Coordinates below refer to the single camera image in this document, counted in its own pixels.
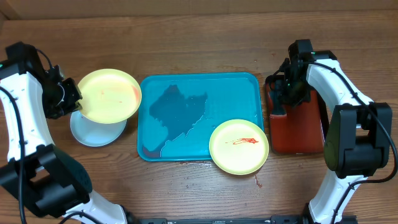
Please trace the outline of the green rimmed plate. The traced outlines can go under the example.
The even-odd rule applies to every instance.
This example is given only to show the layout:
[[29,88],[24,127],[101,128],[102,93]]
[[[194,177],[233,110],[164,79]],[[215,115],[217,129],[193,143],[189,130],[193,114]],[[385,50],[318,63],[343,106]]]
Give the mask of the green rimmed plate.
[[248,175],[266,162],[269,142],[256,124],[232,119],[215,128],[209,140],[209,152],[221,170],[233,175]]
[[130,118],[142,100],[140,85],[130,74],[112,68],[87,74],[78,84],[80,113],[96,123],[113,124]]

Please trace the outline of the light blue plate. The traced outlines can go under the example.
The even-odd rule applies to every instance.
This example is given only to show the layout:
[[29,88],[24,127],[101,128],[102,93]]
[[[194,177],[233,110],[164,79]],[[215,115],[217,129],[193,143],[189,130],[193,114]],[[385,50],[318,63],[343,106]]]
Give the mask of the light blue plate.
[[96,123],[84,117],[79,111],[70,116],[70,129],[73,137],[89,147],[102,147],[111,144],[123,133],[127,121],[113,124]]

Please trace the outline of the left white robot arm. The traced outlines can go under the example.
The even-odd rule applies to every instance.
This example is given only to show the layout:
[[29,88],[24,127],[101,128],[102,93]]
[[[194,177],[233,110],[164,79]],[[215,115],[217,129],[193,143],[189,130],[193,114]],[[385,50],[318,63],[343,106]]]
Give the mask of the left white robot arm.
[[81,93],[59,66],[45,69],[43,52],[17,42],[1,62],[1,102],[9,136],[1,186],[19,202],[19,211],[50,215],[65,222],[133,223],[123,206],[93,190],[90,176],[74,158],[59,149],[47,125],[80,109]]

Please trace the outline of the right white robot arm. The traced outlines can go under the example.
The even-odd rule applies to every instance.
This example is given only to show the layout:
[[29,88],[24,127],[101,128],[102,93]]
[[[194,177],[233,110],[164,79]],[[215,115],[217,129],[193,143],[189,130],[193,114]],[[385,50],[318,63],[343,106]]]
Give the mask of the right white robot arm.
[[272,223],[356,223],[343,211],[360,185],[397,157],[392,109],[358,90],[329,50],[296,40],[280,68],[266,78],[271,146],[275,152],[322,152],[323,182],[302,214],[273,216]]

